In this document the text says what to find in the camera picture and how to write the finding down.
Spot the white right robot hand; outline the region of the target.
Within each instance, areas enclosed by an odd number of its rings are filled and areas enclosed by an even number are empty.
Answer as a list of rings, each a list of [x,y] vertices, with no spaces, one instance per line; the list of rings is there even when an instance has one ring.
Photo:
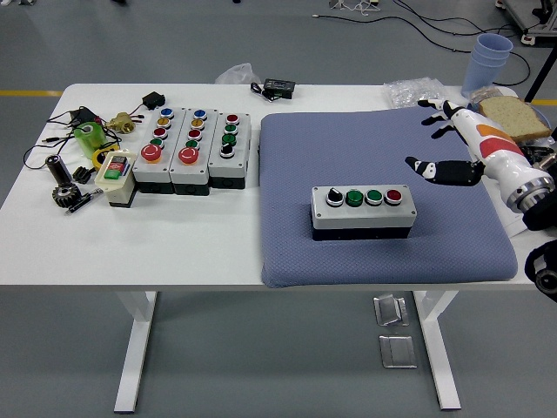
[[[514,141],[491,119],[448,100],[424,99],[421,107],[437,112],[422,121],[432,125],[443,121],[432,134],[440,138],[456,131],[473,160],[429,162],[407,157],[405,162],[421,177],[437,185],[473,186],[483,176],[499,183],[502,201],[514,212],[525,212],[555,190],[552,176],[534,168]]]

